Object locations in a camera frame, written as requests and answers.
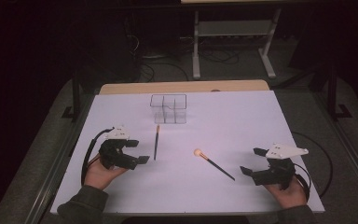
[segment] white table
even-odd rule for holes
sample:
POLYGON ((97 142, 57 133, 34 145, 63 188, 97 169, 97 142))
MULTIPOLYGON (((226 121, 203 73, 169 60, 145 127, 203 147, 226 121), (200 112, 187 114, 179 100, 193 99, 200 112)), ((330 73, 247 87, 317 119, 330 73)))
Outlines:
MULTIPOLYGON (((138 147, 124 153, 150 156, 145 165, 115 179, 105 190, 109 200, 104 212, 122 216, 249 215, 273 212, 279 205, 240 166, 268 169, 266 158, 254 147, 273 143, 295 146, 273 91, 185 92, 186 124, 160 125, 158 154, 153 161, 156 124, 149 107, 152 93, 108 94, 95 97, 72 159, 51 207, 67 202, 80 189, 80 171, 90 140, 100 131, 124 125, 138 147), (236 181, 195 157, 200 148, 236 181)), ((93 157, 103 142, 98 139, 93 157)), ((305 167, 300 157, 292 160, 305 167)), ((315 188, 309 206, 324 211, 315 188)))

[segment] black cable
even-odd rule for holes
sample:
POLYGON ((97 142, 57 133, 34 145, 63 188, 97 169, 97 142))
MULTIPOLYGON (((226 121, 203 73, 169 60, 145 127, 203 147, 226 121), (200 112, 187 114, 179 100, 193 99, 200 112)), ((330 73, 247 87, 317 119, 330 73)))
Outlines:
POLYGON ((309 186, 311 187, 312 186, 312 181, 310 180, 310 173, 308 173, 305 169, 304 169, 304 167, 302 167, 302 166, 300 166, 300 165, 298 165, 298 164, 295 164, 295 163, 293 163, 295 166, 298 166, 299 168, 301 168, 306 174, 307 174, 307 176, 308 176, 308 180, 309 180, 309 182, 310 182, 310 184, 309 184, 309 186))
POLYGON ((199 55, 203 59, 213 62, 213 63, 236 64, 240 61, 240 53, 239 52, 234 52, 232 55, 230 55, 230 53, 228 53, 225 50, 215 50, 215 51, 221 51, 221 52, 225 53, 227 55, 227 57, 225 59, 221 59, 213 54, 205 55, 205 53, 203 51, 200 51, 199 55), (235 58, 236 60, 233 63, 228 63, 227 61, 231 60, 232 58, 235 58))
POLYGON ((324 155, 326 156, 326 158, 328 159, 328 162, 329 162, 329 166, 330 166, 330 172, 329 172, 329 178, 328 178, 328 181, 327 181, 327 184, 326 186, 324 187, 324 190, 322 191, 321 194, 319 194, 319 197, 323 197, 325 195, 325 193, 327 192, 327 190, 330 188, 330 185, 331 185, 331 181, 333 180, 333 162, 330 158, 330 156, 328 155, 327 151, 320 145, 318 144, 315 140, 311 139, 310 137, 306 136, 305 134, 303 133, 297 133, 297 132, 292 132, 294 134, 297 134, 297 135, 300 135, 304 138, 307 138, 308 140, 310 140, 312 143, 314 143, 316 146, 318 146, 321 151, 324 153, 324 155))
POLYGON ((170 65, 170 66, 176 67, 177 69, 179 69, 179 70, 182 71, 182 73, 183 73, 183 74, 185 75, 185 77, 186 77, 186 81, 188 81, 188 76, 187 76, 186 71, 185 71, 183 68, 181 68, 180 66, 178 66, 178 65, 176 65, 176 64, 174 64, 174 63, 148 63, 148 64, 170 65))
POLYGON ((90 155, 91 155, 91 151, 92 151, 92 149, 94 148, 95 143, 97 142, 97 139, 98 139, 103 133, 109 133, 109 132, 111 132, 111 131, 114 130, 114 129, 115 129, 115 127, 113 127, 112 129, 105 129, 105 130, 101 131, 101 132, 98 133, 97 136, 95 136, 95 138, 92 139, 91 142, 89 143, 89 148, 87 149, 87 153, 86 153, 86 156, 84 157, 83 165, 82 165, 82 168, 81 168, 81 185, 82 185, 82 186, 84 185, 84 179, 86 178, 87 169, 89 168, 88 163, 89 163, 89 158, 90 158, 90 155))
POLYGON ((145 66, 145 67, 147 67, 147 68, 149 68, 149 69, 151 70, 151 73, 147 73, 147 72, 141 67, 141 72, 149 76, 149 77, 144 76, 144 77, 147 79, 146 82, 150 82, 150 81, 154 80, 154 76, 155 76, 155 74, 156 74, 156 73, 155 73, 155 70, 154 70, 151 66, 149 66, 149 65, 147 65, 147 64, 144 64, 144 63, 141 64, 141 66, 145 66))

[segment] hand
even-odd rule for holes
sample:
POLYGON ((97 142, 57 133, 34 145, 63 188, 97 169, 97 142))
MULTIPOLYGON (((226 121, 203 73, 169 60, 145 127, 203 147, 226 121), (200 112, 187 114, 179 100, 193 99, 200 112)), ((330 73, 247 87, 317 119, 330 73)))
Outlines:
POLYGON ((304 189, 295 176, 292 177, 287 189, 280 189, 279 185, 265 185, 264 187, 274 196, 283 209, 307 204, 304 189))
POLYGON ((128 169, 115 169, 114 166, 109 169, 104 168, 100 161, 100 154, 97 154, 97 156, 89 162, 89 169, 86 173, 84 185, 103 190, 109 186, 113 179, 124 174, 126 171, 128 171, 128 169))

